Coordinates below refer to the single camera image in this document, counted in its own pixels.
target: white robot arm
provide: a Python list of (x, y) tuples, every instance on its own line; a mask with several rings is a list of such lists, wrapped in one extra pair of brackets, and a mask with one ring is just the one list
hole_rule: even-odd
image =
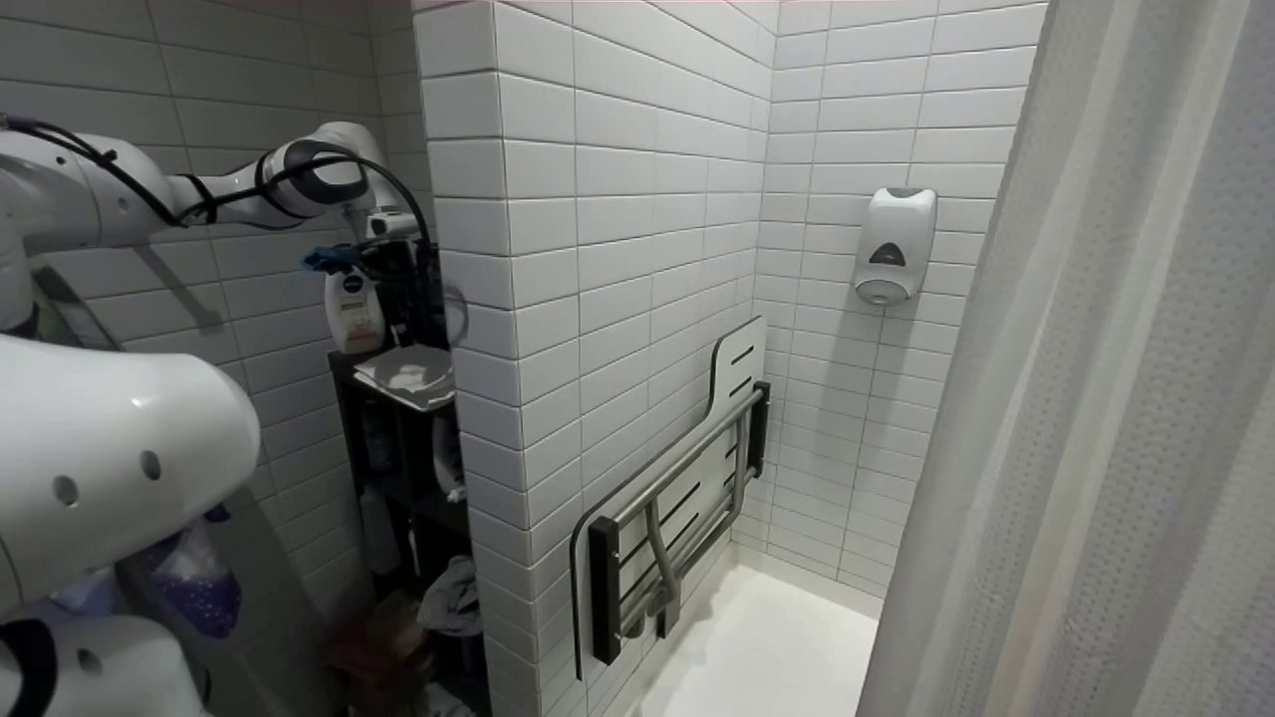
[[(422, 209), (383, 171), (383, 153), (359, 125), (324, 125), (231, 175), (162, 175), (137, 143), (0, 117), (0, 196), (25, 237), (25, 248), (0, 248), (0, 277), (21, 277), (25, 254), (141, 248), (162, 226), (198, 225), (280, 233), (332, 209), (345, 212), (367, 248), (425, 233)], [(32, 313), (21, 285), (27, 278), (0, 293), (0, 333)], [(327, 277), (324, 303), (344, 355), (383, 343), (388, 318), (359, 270)]]
[[(237, 493), (260, 463), (256, 407), (198, 358), (9, 339), (32, 322), (27, 258), (141, 248), (158, 226), (295, 226), (327, 209), (344, 209), (361, 244), (422, 237), (417, 205), (380, 169), (359, 125), (324, 125), (231, 175), (162, 175), (124, 139), (0, 117), (0, 617), (177, 534)], [(359, 270), (332, 277), (327, 293), (332, 318), (367, 318), (361, 339), (383, 333)], [(15, 667), (27, 650), (4, 638), (0, 708), (37, 702), (51, 717), (203, 712), (158, 627), (82, 622), (57, 629), (49, 645), (51, 667), (32, 671)]]

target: shower floor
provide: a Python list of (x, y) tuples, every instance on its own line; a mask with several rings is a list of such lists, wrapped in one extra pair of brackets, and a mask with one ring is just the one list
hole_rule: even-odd
[(732, 569), (632, 717), (853, 717), (877, 622)]

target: white shower curtain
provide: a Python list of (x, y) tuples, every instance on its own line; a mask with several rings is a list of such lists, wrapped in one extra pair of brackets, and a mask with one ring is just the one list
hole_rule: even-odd
[(1275, 712), (1275, 0), (1057, 0), (862, 717)]

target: bathroom wall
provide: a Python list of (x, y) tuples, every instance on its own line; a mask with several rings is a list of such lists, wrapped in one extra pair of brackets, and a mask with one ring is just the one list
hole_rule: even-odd
[(607, 712), (573, 683), (569, 532), (704, 407), (748, 317), (772, 3), (417, 3), (464, 453), (497, 712)]
[[(425, 183), (411, 14), (392, 0), (375, 19), (361, 0), (0, 0), (0, 113), (137, 139), (166, 171), (229, 171), (344, 117)], [(335, 241), (351, 233), (327, 221), (166, 233), (158, 265), (49, 258), (121, 347), (194, 350), (260, 407), (262, 465), (221, 532), (242, 627), (229, 645), (194, 643), (221, 712), (332, 712), (324, 638), (367, 601), (319, 278), (300, 270)]]
[[(877, 611), (1021, 121), (1043, 0), (794, 0), (772, 55), (756, 313), (772, 449), (747, 560)], [(935, 189), (919, 303), (850, 293), (871, 189)]]

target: subway tile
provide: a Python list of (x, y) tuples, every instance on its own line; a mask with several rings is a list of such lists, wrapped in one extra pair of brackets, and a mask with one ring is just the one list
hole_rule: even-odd
[(818, 104), (772, 104), (769, 132), (813, 132), (820, 125)]
[(658, 113), (614, 96), (578, 96), (578, 139), (607, 149), (658, 149)]
[(958, 327), (889, 318), (879, 327), (879, 347), (958, 350)]
[(651, 104), (658, 87), (646, 55), (585, 32), (573, 32), (573, 74), (578, 87), (642, 104)]
[(433, 198), (438, 248), (515, 254), (505, 198)]
[(573, 196), (578, 169), (569, 143), (505, 143), (509, 196)]
[(651, 270), (651, 241), (583, 248), (583, 287), (607, 287)]
[(589, 196), (578, 198), (583, 244), (631, 241), (655, 233), (655, 196)]
[(813, 67), (820, 60), (825, 60), (825, 32), (772, 40), (772, 67)]
[(166, 96), (128, 96), (98, 87), (51, 87), (27, 80), (0, 80), (4, 110), (11, 117), (41, 117), (64, 128), (92, 128), (104, 136), (128, 136), (149, 143), (183, 143), (177, 104)]
[(496, 3), (497, 67), (573, 84), (573, 32), (525, 7)]
[(862, 252), (862, 226), (808, 226), (800, 241), (804, 252)]
[(464, 390), (523, 407), (578, 378), (578, 350), (583, 347), (573, 339), (523, 358), (464, 347), (456, 350), (456, 374)]
[(0, 76), (117, 92), (166, 92), (156, 43), (0, 19)]
[(1011, 3), (1043, 3), (1043, 0), (940, 0), (940, 14), (975, 14), (975, 7), (1011, 7)]
[(311, 74), (308, 76), (308, 110), (319, 110), (324, 117), (351, 117), (380, 110), (380, 87), (367, 76), (345, 76), (345, 74)]
[(469, 306), (469, 334), (464, 347), (497, 358), (519, 358), (578, 334), (578, 299), (534, 303), (523, 313)]
[(598, 372), (607, 364), (636, 355), (642, 347), (651, 347), (651, 333), (655, 333), (655, 318), (632, 317), (632, 318), (623, 318), (623, 322), (610, 322), (610, 327), (583, 334), (583, 372)]
[(509, 3), (537, 14), (545, 19), (569, 25), (569, 0), (509, 0)]
[(252, 104), (206, 104), (178, 102), (178, 125), (187, 143), (206, 149), (271, 149), (311, 132), (311, 113), (295, 110), (252, 110)]
[(695, 233), (704, 225), (704, 196), (658, 196), (655, 226), (658, 233)]
[(295, 63), (267, 63), (198, 50), (162, 50), (162, 63), (178, 96), (311, 110), (308, 74)]
[(992, 212), (996, 212), (992, 198), (954, 198), (954, 196), (944, 196), (944, 198), (940, 198), (935, 226), (940, 226), (940, 233), (979, 237), (979, 233), (992, 226)]
[(772, 74), (769, 102), (794, 104), (794, 102), (820, 102), (825, 67), (788, 67)]
[(820, 132), (820, 163), (905, 163), (914, 160), (914, 132)]
[(632, 350), (619, 364), (607, 364), (603, 372), (583, 378), (583, 412), (598, 412), (603, 404), (619, 398), (623, 390), (632, 390), (646, 384), (646, 350)]
[(485, 404), (480, 396), (464, 396), (460, 418), (464, 418), (466, 435), (523, 449), (523, 445), (534, 445), (534, 444), (559, 435), (565, 422), (578, 418), (578, 384), (565, 384), (525, 407)]
[(850, 285), (853, 277), (853, 254), (818, 254), (818, 252), (804, 252), (800, 254), (800, 278), (818, 278), (818, 285)]
[(1003, 163), (1011, 128), (918, 132), (918, 163)]
[(931, 265), (923, 277), (923, 293), (931, 297), (970, 297), (971, 293), (971, 266)]
[(496, 3), (445, 3), (416, 17), (416, 50), (422, 76), (460, 76), (496, 67)]
[(502, 76), (438, 76), (422, 80), (429, 139), (502, 136)]
[(671, 266), (671, 270), (651, 278), (651, 303), (660, 306), (660, 303), (675, 303), (683, 297), (695, 297), (699, 287), (703, 287), (703, 266), (699, 265)]
[(781, 3), (772, 0), (743, 0), (747, 17), (752, 17), (761, 30), (781, 32)]
[(832, 313), (850, 313), (853, 303), (853, 287), (841, 285), (841, 278), (804, 278), (800, 293), (797, 293), (797, 303), (800, 306), (832, 306)]
[[(914, 169), (914, 179), (919, 189), (931, 189), (931, 179), (940, 175), (944, 175), (940, 169), (931, 171)], [(818, 163), (808, 183), (813, 193), (877, 193), (877, 189), (902, 189), (905, 179), (907, 179), (907, 163)]]
[(935, 92), (1024, 87), (1032, 76), (1032, 60), (1036, 60), (1036, 50), (935, 55), (930, 63), (930, 87)]
[(534, 492), (559, 472), (565, 472), (578, 457), (578, 422), (561, 427), (559, 435), (525, 445), (525, 449), (505, 449), (496, 444), (481, 444), (480, 435), (464, 439), (466, 472), (474, 463), (474, 473), (492, 473), (496, 484), (509, 492)]
[(808, 193), (808, 169), (804, 163), (769, 163), (761, 175), (761, 189), (769, 196), (804, 196)]
[(845, 132), (902, 132), (918, 125), (919, 96), (825, 102), (820, 128)]
[(583, 293), (583, 333), (598, 333), (607, 322), (623, 322), (651, 313), (651, 285), (603, 285), (598, 293)]
[(651, 241), (651, 266), (664, 270), (664, 266), (683, 266), (703, 258), (703, 233), (664, 233)]
[(1024, 87), (930, 92), (919, 128), (1017, 128), (1021, 113)]
[(804, 225), (761, 225), (756, 248), (761, 252), (800, 252)]
[(914, 163), (918, 189), (935, 189), (958, 198), (992, 198), (1002, 193), (1003, 163)]
[(829, 63), (825, 96), (918, 96), (930, 60)]
[(703, 318), (699, 297), (683, 297), (651, 313), (651, 334), (679, 334)]
[(319, 277), (311, 270), (291, 270), (291, 277), (262, 277), (262, 278), (229, 278), (229, 317), (246, 318), (246, 317), (271, 317), (271, 313), (295, 313), (295, 306), (316, 306), (319, 297)]
[(429, 143), (429, 171), (438, 196), (505, 196), (505, 143), (497, 139), (442, 139)]
[(4, 0), (4, 19), (37, 19), (57, 30), (104, 32), (104, 38), (150, 38), (149, 0)]
[(515, 252), (549, 252), (573, 248), (573, 198), (509, 198), (509, 248)]
[(729, 179), (717, 179), (715, 169), (703, 157), (658, 157), (655, 160), (655, 193), (660, 196), (699, 196), (699, 193), (724, 193)]
[(820, 32), (820, 30), (829, 30), (829, 14), (832, 14), (829, 0), (781, 3), (781, 32), (786, 32), (786, 38), (794, 38), (794, 32)]
[(442, 270), (485, 306), (531, 306), (578, 293), (573, 252), (543, 252), (523, 258), (445, 252)]
[(632, 422), (646, 412), (646, 384), (614, 396), (610, 404), (592, 407), (583, 418), (583, 444), (598, 445), (603, 439), (610, 439), (614, 429), (623, 429), (626, 422)]
[(850, 0), (832, 3), (832, 25), (889, 25), (889, 19), (914, 19), (931, 17), (935, 0)]
[(931, 51), (1028, 50), (1039, 40), (1043, 3), (940, 17)]
[(975, 266), (983, 254), (983, 237), (935, 233), (931, 265)]
[(893, 55), (923, 55), (931, 19), (867, 25), (867, 30), (832, 30), (829, 63), (865, 63)]
[(531, 532), (545, 521), (561, 503), (569, 503), (583, 492), (583, 465), (569, 463), (534, 492), (509, 492), (485, 473), (466, 480), (466, 499), (474, 512), (502, 520), (519, 532)]
[(756, 277), (800, 277), (800, 252), (756, 252)]
[(813, 136), (769, 136), (764, 160), (769, 163), (813, 163)]
[(683, 113), (658, 113), (658, 149), (683, 153), (683, 157), (704, 157), (709, 143), (709, 121), (683, 117)]
[(583, 196), (642, 196), (655, 193), (651, 153), (583, 149), (578, 153)]
[(303, 25), (286, 17), (267, 17), (267, 14), (246, 14), (231, 3), (213, 3), (213, 0), (162, 0), (149, 3), (156, 19), (156, 38), (162, 43), (183, 43), (183, 50), (213, 50), (229, 55), (260, 55), (260, 60), (280, 60), (280, 63), (308, 63), (308, 32)]
[(804, 198), (804, 216), (813, 226), (862, 226), (865, 212), (867, 212), (867, 193)]

